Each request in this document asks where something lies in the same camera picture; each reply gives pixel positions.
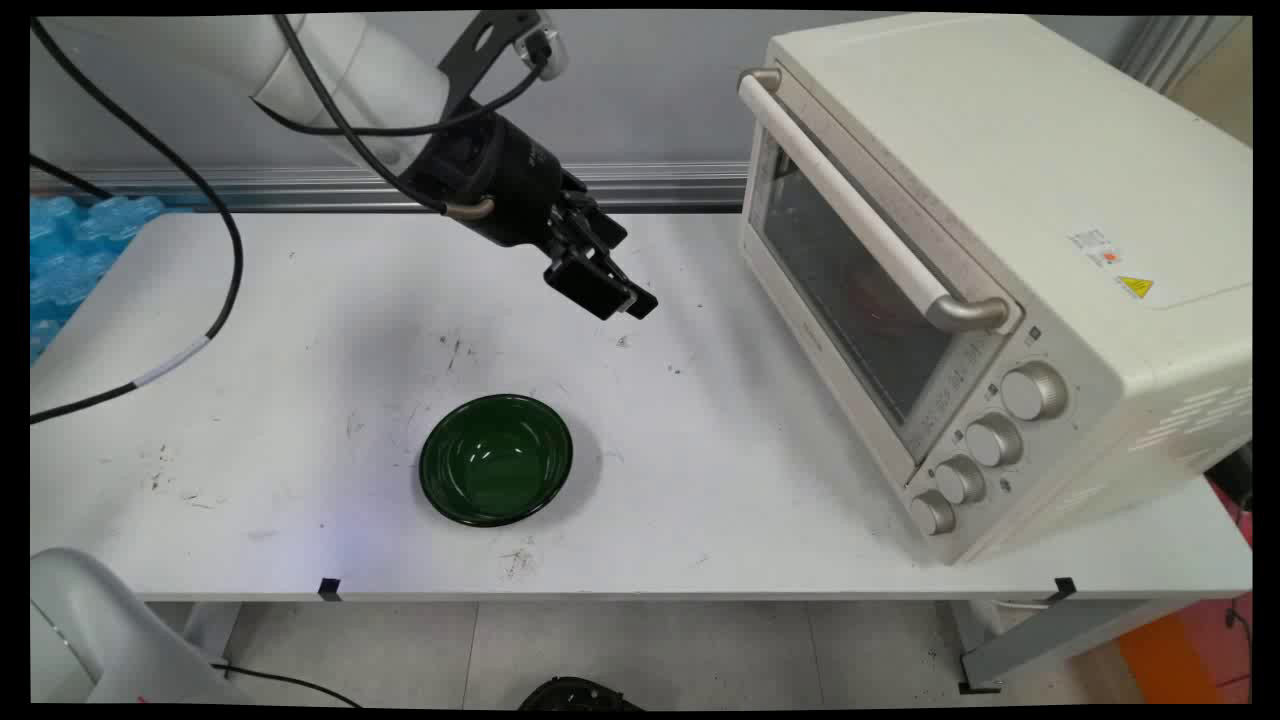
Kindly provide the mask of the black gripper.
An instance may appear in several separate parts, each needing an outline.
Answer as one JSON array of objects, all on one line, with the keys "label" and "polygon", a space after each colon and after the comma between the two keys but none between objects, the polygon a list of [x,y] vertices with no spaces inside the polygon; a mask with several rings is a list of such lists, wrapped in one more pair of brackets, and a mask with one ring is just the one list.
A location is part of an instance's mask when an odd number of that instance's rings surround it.
[{"label": "black gripper", "polygon": [[492,201],[485,217],[462,223],[502,247],[544,249],[559,214],[562,254],[543,273],[548,286],[600,320],[643,319],[658,306],[611,256],[627,231],[600,210],[585,183],[500,113],[431,136],[399,181],[424,199],[454,206]]}]

